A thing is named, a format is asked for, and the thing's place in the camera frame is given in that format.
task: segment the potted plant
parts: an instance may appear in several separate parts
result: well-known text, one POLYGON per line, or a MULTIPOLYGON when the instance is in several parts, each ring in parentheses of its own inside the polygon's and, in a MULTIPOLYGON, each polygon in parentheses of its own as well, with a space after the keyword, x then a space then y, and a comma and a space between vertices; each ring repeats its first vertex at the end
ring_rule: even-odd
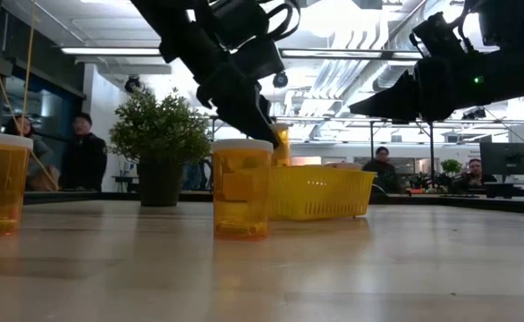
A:
POLYGON ((210 150, 207 119, 177 89, 163 100, 150 89, 136 90, 115 114, 111 150, 137 164, 141 206, 176 206, 184 164, 198 162, 210 150))
POLYGON ((462 164, 461 162, 454 160, 454 159, 448 159, 441 162, 441 167, 443 168, 443 172, 446 174, 449 174, 450 176, 456 175, 461 171, 462 164))

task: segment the wooden table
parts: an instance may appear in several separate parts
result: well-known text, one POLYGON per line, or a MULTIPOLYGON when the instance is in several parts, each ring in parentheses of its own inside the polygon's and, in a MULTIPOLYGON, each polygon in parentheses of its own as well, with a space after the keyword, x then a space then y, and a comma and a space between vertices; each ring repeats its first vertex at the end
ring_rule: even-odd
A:
POLYGON ((0 322, 524 321, 524 215, 372 206, 213 241, 212 205, 25 208, 0 322))

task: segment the yellow plastic basket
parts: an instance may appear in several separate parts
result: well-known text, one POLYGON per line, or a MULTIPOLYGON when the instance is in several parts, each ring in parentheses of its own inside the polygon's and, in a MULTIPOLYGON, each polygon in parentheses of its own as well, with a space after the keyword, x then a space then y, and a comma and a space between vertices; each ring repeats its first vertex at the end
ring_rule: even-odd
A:
POLYGON ((375 175, 323 166, 272 168, 270 220, 363 216, 375 175))

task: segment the green plant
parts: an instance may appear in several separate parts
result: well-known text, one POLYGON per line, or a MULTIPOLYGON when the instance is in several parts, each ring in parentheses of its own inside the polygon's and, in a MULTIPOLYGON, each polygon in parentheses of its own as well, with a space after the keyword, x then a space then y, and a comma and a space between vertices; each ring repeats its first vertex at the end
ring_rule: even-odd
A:
POLYGON ((197 162, 210 150, 207 119, 177 89, 161 101, 150 89, 137 90, 115 114, 111 151, 134 162, 197 162))
POLYGON ((461 171, 461 162, 453 159, 444 160, 441 162, 443 172, 446 174, 458 174, 461 171))

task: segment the black robotic arm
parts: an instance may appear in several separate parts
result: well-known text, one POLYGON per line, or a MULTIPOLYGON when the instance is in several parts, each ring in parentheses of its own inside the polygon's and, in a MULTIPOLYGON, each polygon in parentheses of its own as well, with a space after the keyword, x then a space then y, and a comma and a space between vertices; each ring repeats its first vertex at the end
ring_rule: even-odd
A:
POLYGON ((413 29, 428 53, 395 85, 350 106, 354 114, 414 121, 440 121, 455 109, 485 106, 524 97, 524 1, 465 0, 461 17, 452 23, 437 13, 413 29), (469 13, 479 13, 485 46, 479 53, 462 29, 469 13), (453 30, 458 28, 464 48, 453 30))
POLYGON ((286 30, 296 0, 288 0, 266 13, 257 0, 131 0, 161 37, 160 52, 167 63, 177 57, 199 84, 203 106, 217 107, 221 120, 259 140, 278 141, 270 130, 270 102, 260 95, 258 80, 282 72, 284 66, 275 41, 291 35, 286 30), (191 21, 187 10, 194 10, 191 21), (280 11, 286 20, 268 30, 269 18, 280 11))

